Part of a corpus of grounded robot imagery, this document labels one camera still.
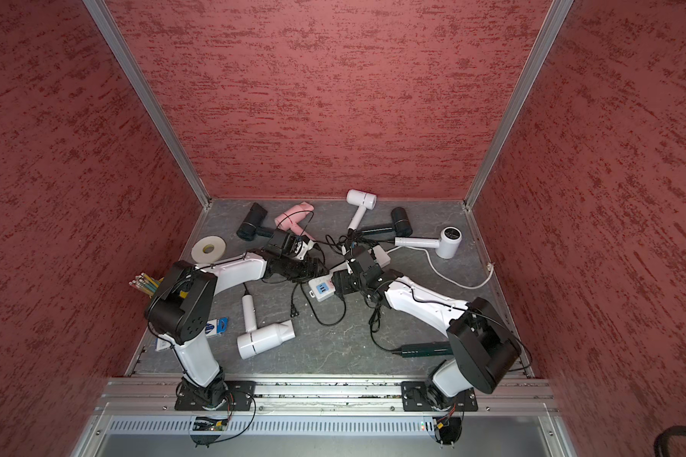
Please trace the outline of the dark green hair dryer back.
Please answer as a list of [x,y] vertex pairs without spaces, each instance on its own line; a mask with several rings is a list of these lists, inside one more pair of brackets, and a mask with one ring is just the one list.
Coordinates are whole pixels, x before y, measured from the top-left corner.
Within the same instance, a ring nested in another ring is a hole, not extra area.
[[369,240],[393,240],[397,237],[410,237],[414,230],[406,209],[393,208],[391,221],[388,224],[380,224],[365,228],[358,228],[356,235]]

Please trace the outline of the white hair dryer front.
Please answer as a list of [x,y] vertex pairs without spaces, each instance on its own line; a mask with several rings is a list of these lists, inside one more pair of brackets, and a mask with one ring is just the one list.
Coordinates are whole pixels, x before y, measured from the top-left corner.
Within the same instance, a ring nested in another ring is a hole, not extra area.
[[250,359],[295,339],[293,321],[273,323],[259,327],[256,321],[255,302],[249,293],[242,296],[245,332],[237,337],[237,349],[243,360]]

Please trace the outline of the white round hair dryer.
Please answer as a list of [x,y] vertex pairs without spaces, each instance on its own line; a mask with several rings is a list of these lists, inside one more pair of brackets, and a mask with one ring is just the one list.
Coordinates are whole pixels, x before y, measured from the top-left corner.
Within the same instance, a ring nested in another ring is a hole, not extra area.
[[455,257],[463,235],[459,228],[444,228],[438,238],[396,237],[394,245],[398,248],[433,249],[436,255],[445,260]]

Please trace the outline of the white power strip coloured sockets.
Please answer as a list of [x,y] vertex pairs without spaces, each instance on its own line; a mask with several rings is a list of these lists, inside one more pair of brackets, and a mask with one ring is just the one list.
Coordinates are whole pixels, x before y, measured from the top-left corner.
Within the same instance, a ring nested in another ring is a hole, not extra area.
[[[384,268],[391,264],[391,257],[385,249],[381,246],[375,246],[370,249],[370,253],[375,257],[378,264]],[[308,295],[311,298],[315,298],[318,302],[322,302],[335,294],[335,285],[333,284],[333,274],[335,272],[340,272],[341,270],[347,270],[346,262],[342,262],[337,266],[333,267],[329,274],[324,276],[319,276],[308,282],[308,287],[310,291]]]

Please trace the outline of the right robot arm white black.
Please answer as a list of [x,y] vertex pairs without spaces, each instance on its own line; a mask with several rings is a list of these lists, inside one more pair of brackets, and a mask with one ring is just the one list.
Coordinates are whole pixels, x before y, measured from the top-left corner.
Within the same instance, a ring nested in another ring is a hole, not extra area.
[[468,302],[425,288],[397,270],[382,268],[367,249],[347,254],[346,265],[332,273],[332,281],[337,295],[358,293],[372,307],[371,334],[388,307],[447,338],[452,358],[425,382],[425,397],[434,409],[450,407],[466,390],[493,393],[522,354],[520,340],[489,301],[478,297]]

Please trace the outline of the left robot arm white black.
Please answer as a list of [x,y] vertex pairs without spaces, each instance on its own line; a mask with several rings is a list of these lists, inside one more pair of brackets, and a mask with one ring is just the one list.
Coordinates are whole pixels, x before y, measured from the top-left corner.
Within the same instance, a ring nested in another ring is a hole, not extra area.
[[314,242],[285,238],[278,244],[250,249],[236,257],[194,265],[178,261],[171,266],[145,310],[148,328],[170,344],[182,369],[181,391],[203,409],[218,409],[228,398],[221,365],[205,336],[213,300],[222,291],[274,275],[304,283],[328,273],[325,260],[310,255]]

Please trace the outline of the pink hair dryer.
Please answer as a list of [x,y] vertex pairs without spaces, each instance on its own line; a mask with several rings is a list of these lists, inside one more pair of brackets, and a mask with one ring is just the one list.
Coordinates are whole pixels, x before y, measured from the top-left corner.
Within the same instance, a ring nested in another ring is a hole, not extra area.
[[283,211],[278,217],[274,219],[274,226],[278,230],[283,230],[284,232],[291,232],[296,236],[307,237],[310,240],[316,240],[314,236],[310,235],[304,228],[300,226],[300,223],[307,217],[314,216],[314,206],[307,203],[301,202],[298,205]]

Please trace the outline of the black hair dryer far left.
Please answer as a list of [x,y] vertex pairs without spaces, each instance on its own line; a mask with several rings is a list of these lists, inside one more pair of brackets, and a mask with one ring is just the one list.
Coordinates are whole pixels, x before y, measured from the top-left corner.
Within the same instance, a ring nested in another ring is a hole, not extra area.
[[273,228],[265,228],[263,222],[268,211],[259,203],[253,203],[236,231],[236,236],[244,241],[251,242],[257,237],[271,238],[274,235]]

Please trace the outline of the white square hair dryer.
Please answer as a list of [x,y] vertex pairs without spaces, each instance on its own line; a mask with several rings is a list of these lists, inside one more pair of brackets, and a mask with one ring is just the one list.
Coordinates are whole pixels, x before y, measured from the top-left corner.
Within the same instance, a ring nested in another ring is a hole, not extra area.
[[348,204],[356,206],[356,213],[348,226],[348,230],[357,230],[365,212],[375,208],[377,196],[361,190],[349,190],[346,201]]

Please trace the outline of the white tape roll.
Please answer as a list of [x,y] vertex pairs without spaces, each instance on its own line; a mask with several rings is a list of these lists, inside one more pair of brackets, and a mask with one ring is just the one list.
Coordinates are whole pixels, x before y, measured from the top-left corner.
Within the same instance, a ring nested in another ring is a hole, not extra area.
[[206,236],[198,240],[191,250],[192,260],[197,264],[213,264],[221,260],[226,252],[227,244],[219,236]]

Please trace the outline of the bundle of pencils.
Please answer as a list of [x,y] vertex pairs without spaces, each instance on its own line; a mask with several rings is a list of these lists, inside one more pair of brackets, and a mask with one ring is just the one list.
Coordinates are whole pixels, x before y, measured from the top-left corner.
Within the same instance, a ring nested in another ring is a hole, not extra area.
[[152,297],[156,294],[159,286],[160,286],[160,281],[155,280],[154,278],[150,277],[150,275],[141,272],[141,274],[138,274],[131,280],[129,285],[137,289],[138,291],[141,291],[142,293]]

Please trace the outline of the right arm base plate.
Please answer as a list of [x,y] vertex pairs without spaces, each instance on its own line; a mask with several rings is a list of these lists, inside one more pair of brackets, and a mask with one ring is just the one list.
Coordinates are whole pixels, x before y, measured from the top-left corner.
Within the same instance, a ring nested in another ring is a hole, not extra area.
[[463,390],[455,396],[447,396],[429,382],[405,381],[401,383],[400,388],[404,411],[478,411],[478,401],[473,388]]

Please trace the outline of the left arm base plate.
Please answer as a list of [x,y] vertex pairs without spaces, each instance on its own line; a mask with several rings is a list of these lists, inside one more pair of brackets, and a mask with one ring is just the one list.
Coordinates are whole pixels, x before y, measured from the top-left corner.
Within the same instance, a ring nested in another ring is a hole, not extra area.
[[256,382],[224,381],[206,388],[182,378],[176,387],[176,411],[249,411]]

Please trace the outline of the aluminium front rail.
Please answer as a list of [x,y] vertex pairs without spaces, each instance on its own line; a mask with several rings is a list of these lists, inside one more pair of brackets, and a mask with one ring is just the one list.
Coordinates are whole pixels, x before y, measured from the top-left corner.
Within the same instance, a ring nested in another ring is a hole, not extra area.
[[436,419],[533,418],[549,456],[573,456],[551,384],[510,377],[492,394],[476,394],[478,411],[404,411],[400,385],[420,378],[344,375],[234,375],[256,382],[249,411],[176,411],[178,380],[137,375],[112,378],[76,445],[74,455],[96,456],[113,434],[252,436],[294,433],[414,437],[434,434]]

